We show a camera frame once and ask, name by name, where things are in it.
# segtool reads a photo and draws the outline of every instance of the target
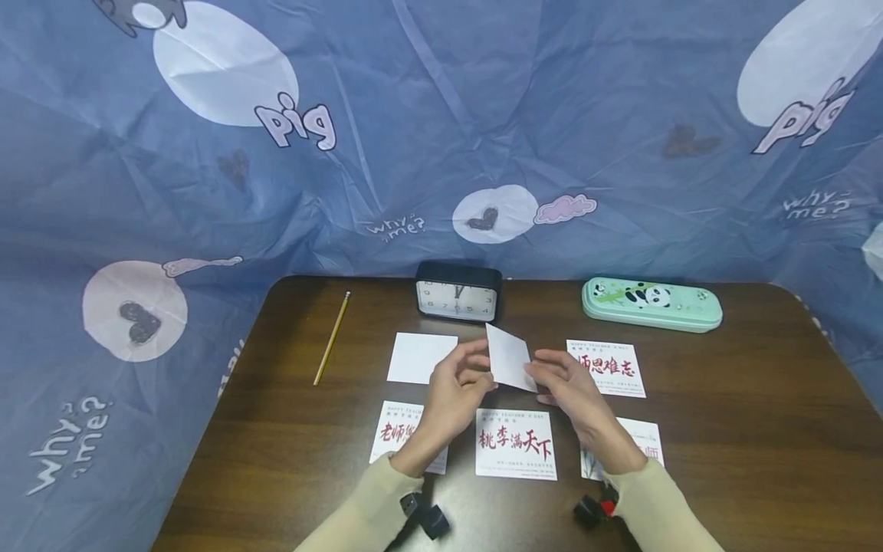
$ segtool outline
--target person's left hand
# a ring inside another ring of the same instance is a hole
[[[390,460],[394,469],[419,477],[454,437],[475,420],[481,399],[497,388],[487,371],[490,359],[479,354],[486,348],[486,339],[460,344],[435,366],[429,378],[423,416],[414,434]]]

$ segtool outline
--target analog alarm clock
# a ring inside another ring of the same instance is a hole
[[[417,267],[417,308],[426,316],[491,322],[500,305],[502,274],[493,268],[423,261]]]

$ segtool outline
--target yellow pencil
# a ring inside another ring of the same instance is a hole
[[[328,364],[328,356],[331,354],[331,347],[334,346],[334,340],[337,339],[337,331],[340,329],[340,321],[343,320],[343,313],[346,311],[346,306],[350,302],[350,293],[347,291],[346,295],[343,296],[343,304],[340,305],[340,312],[337,313],[337,321],[334,323],[334,329],[331,330],[331,337],[328,339],[328,346],[325,347],[325,354],[322,355],[322,362],[319,364],[319,371],[316,372],[316,379],[313,380],[313,386],[319,385],[319,380],[322,379],[322,372],[325,371],[325,365]]]

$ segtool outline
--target finger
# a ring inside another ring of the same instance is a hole
[[[537,359],[545,360],[546,362],[553,362],[560,367],[563,367],[568,371],[569,374],[572,374],[574,370],[580,370],[582,367],[579,365],[576,359],[574,359],[569,352],[566,351],[552,351],[551,349],[538,349],[534,352],[534,356]]]
[[[558,401],[551,395],[537,395],[537,402],[549,406],[558,406]]]
[[[492,391],[498,387],[498,384],[494,382],[494,377],[490,372],[482,372],[481,375],[476,379],[475,383],[470,384],[466,388],[466,392],[471,394],[475,399],[475,404],[478,405],[481,403],[481,399],[487,394],[488,391]]]
[[[458,346],[454,347],[454,350],[448,353],[448,356],[441,360],[437,365],[435,365],[435,369],[447,370],[450,372],[456,372],[457,365],[466,359],[466,357],[475,354],[479,351],[484,351],[487,348],[487,340],[480,339],[478,341],[471,341],[469,343],[461,343]]]
[[[546,368],[545,364],[531,362],[525,365],[525,372],[527,372],[536,383],[551,391],[553,395],[557,394],[567,383],[565,380],[558,377],[555,372]]]
[[[457,376],[457,383],[459,383],[461,387],[464,385],[468,385],[469,383],[475,383],[479,380],[479,378],[481,378],[482,375],[485,374],[490,374],[490,372],[485,372],[482,370],[471,370],[470,368],[466,368]]]
[[[471,364],[473,366],[479,366],[484,368],[491,367],[491,359],[484,354],[473,354],[466,358],[466,364]]]
[[[534,360],[534,364],[544,367],[546,370],[550,370],[553,374],[557,375],[563,380],[569,380],[570,374],[567,370],[561,367],[559,364],[553,364],[551,362],[544,362],[542,360]]]

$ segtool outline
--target white card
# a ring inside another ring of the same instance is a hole
[[[558,481],[548,412],[479,408],[475,474]]]
[[[490,324],[485,327],[494,381],[536,393],[537,383],[525,372],[525,364],[531,361],[527,343]]]
[[[648,458],[655,458],[659,460],[660,464],[665,465],[665,460],[662,458],[662,440],[660,439],[659,426],[649,421],[629,420],[627,418],[617,418],[617,420],[623,424],[625,430],[635,440],[635,444]],[[580,464],[582,465],[583,479],[596,481],[604,479],[601,476],[601,470],[604,468],[591,452],[580,451]]]
[[[601,393],[647,397],[634,345],[568,339],[567,352],[589,371]]]
[[[374,434],[374,446],[371,447],[371,458],[368,462],[372,463],[387,452],[401,449],[417,429],[422,415],[423,406],[421,405],[383,401],[381,420],[377,423],[377,433]],[[444,475],[447,466],[448,448],[445,447],[445,450],[433,460],[426,471]]]
[[[429,383],[435,365],[457,346],[457,336],[396,334],[389,362],[388,382]]]

